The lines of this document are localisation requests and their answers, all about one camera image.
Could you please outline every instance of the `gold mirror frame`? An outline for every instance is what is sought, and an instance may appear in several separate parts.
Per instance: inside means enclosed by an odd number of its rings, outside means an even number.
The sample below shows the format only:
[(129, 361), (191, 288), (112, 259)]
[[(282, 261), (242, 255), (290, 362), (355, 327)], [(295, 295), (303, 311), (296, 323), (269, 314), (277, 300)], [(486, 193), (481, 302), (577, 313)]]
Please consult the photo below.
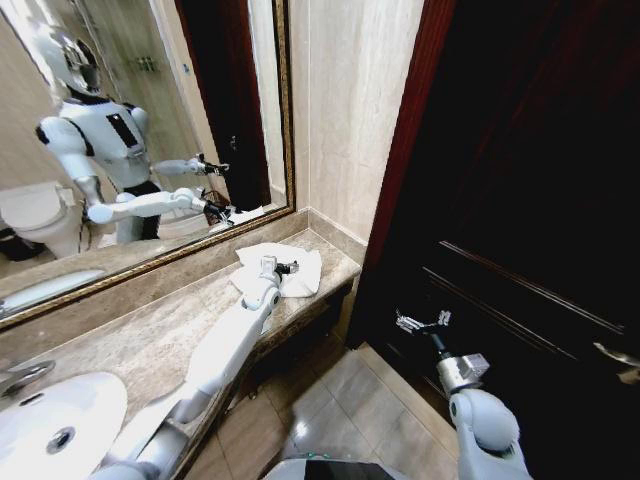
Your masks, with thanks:
[(267, 213), (229, 230), (211, 234), (200, 240), (194, 240), (182, 247), (178, 247), (169, 252), (163, 253), (150, 260), (145, 260), (127, 270), (116, 272), (108, 277), (97, 280), (93, 283), (70, 290), (49, 300), (44, 300), (13, 315), (0, 320), (0, 331), (26, 322), (45, 313), (52, 312), (65, 307), (77, 300), (89, 295), (106, 290), (112, 286), (126, 282), (132, 278), (143, 275), (147, 272), (160, 268), (171, 262), (179, 260), (187, 255), (194, 254), (205, 248), (209, 248), (218, 243), (224, 242), (233, 237), (242, 235), (249, 230), (258, 228), (267, 223), (273, 222), (285, 215), (295, 212), (295, 172), (294, 172), (294, 150), (293, 150), (293, 106), (291, 105), (291, 61), (289, 46), (289, 5), (288, 0), (272, 0), (273, 23), (275, 31), (275, 41), (277, 48), (278, 65), (278, 91), (280, 100), (281, 128), (284, 147), (284, 167), (287, 184), (287, 206)]

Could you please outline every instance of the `white toilet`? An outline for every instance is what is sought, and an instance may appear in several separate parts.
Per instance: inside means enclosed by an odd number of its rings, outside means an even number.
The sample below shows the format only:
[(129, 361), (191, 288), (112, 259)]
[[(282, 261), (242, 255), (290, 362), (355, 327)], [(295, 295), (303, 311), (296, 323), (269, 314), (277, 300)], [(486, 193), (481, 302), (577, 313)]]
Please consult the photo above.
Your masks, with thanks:
[(73, 190), (58, 182), (0, 190), (0, 216), (18, 236), (44, 243), (57, 258), (78, 253), (82, 208)]

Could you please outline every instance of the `faucet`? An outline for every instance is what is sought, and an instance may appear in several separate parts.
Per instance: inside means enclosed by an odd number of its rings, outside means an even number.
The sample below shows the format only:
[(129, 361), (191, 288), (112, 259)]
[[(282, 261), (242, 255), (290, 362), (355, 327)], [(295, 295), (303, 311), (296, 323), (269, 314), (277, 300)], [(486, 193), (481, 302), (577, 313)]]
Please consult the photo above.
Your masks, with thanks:
[(5, 378), (0, 382), (0, 398), (9, 397), (18, 393), (30, 383), (44, 377), (47, 373), (53, 370), (53, 367), (55, 366), (56, 362), (49, 360), (46, 362), (36, 363), (35, 365), (23, 368), (22, 370), (5, 370), (0, 372), (0, 375), (2, 376), (9, 375), (8, 378)]

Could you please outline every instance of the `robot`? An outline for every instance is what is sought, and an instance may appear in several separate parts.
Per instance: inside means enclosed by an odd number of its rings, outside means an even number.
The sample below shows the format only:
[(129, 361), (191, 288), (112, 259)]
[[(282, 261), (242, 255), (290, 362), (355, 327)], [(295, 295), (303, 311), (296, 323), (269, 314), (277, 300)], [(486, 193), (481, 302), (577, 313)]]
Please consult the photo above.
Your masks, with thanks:
[[(35, 34), (35, 44), (70, 93), (57, 116), (40, 122), (36, 135), (84, 195), (90, 220), (118, 222), (118, 243), (158, 238), (160, 215), (174, 208), (207, 212), (228, 221), (229, 210), (198, 198), (190, 189), (163, 192), (150, 181), (145, 145), (148, 115), (135, 105), (100, 96), (98, 64), (82, 40), (43, 24)], [(116, 203), (105, 203), (92, 161), (105, 170), (119, 192)], [(205, 162), (202, 154), (156, 165), (158, 173), (168, 175), (223, 175), (227, 169), (228, 165)]]
[[(282, 276), (297, 268), (297, 263), (281, 264), (275, 257), (263, 257), (253, 288), (222, 314), (196, 347), (184, 382), (151, 402), (126, 425), (105, 457), (103, 468), (90, 480), (164, 480), (173, 473), (188, 439), (167, 420), (192, 421), (205, 411), (217, 392), (234, 380), (278, 303)], [(479, 389), (489, 364), (481, 354), (454, 357), (436, 333), (448, 325), (450, 317), (449, 312), (441, 312), (437, 322), (424, 324), (398, 312), (396, 324), (412, 335), (430, 337), (436, 346), (440, 358), (436, 367), (449, 398), (460, 445), (458, 478), (531, 479), (518, 443), (520, 431), (515, 416), (497, 397)], [(264, 478), (408, 480), (385, 465), (324, 457), (284, 460)]]

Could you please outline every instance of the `folded towel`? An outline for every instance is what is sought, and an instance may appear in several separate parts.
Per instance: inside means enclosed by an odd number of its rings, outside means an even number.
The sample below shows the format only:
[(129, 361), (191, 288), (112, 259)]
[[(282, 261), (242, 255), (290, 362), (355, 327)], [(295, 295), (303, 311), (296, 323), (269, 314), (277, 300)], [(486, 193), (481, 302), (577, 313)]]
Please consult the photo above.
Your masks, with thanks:
[(310, 297), (318, 292), (322, 259), (318, 250), (290, 247), (279, 243), (259, 243), (252, 247), (236, 250), (242, 267), (231, 274), (231, 282), (241, 292), (245, 292), (260, 275), (261, 260), (265, 255), (278, 259), (278, 263), (298, 262), (296, 273), (282, 276), (280, 295), (283, 297)]

